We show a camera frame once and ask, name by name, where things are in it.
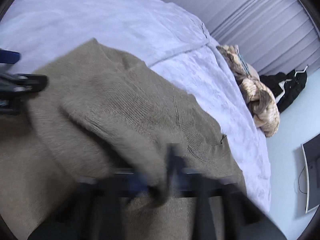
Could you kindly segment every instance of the white blanket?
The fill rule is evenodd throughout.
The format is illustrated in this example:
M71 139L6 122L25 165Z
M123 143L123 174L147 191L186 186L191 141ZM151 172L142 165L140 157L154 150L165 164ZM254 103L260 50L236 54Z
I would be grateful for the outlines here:
M31 73L92 37L136 55L194 94L228 136L248 196L269 211L266 139L255 128L217 42L197 17L160 0L16 0L0 22L0 47L22 54L11 73Z

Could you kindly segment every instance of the tv screen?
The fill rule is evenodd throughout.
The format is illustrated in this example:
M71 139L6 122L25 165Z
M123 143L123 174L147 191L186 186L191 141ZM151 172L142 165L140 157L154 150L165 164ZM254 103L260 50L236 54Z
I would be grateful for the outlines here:
M320 204L320 134L302 144L307 161L307 208L306 212Z

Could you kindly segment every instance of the brown sweater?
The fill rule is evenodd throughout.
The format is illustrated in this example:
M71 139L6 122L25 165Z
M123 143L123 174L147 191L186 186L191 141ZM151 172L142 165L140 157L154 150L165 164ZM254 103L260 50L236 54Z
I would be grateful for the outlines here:
M121 165L119 156L162 190L167 143L180 143L190 167L213 178L233 176L245 191L217 121L135 56L91 40L37 73L50 84L29 100L28 118L0 118L0 214L18 239L79 176L105 177ZM192 200L171 199L156 209L143 203L136 199L125 212L127 239L189 238Z

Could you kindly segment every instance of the black cable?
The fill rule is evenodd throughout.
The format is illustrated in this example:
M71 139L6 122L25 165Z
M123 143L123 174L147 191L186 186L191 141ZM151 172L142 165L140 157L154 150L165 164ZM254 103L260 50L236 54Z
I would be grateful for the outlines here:
M299 180L300 180L300 176L301 176L301 174L303 173L304 168L305 168L305 167L303 167L303 169L302 169L302 171L301 171L301 173L300 173L300 175L299 175L299 178L298 178L298 185L299 185L299 190L300 190L300 192L301 192L301 193L303 193L303 194L306 194L306 195L307 195L307 193L304 193L304 192L302 192L302 191L301 191L301 189L300 189L300 182L299 182Z

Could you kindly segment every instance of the pleated curtain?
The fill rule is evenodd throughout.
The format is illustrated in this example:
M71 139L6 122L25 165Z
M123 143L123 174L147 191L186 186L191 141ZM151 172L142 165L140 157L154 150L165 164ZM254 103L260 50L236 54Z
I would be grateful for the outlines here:
M299 0L163 0L198 16L220 44L239 45L259 74L320 67L318 30Z

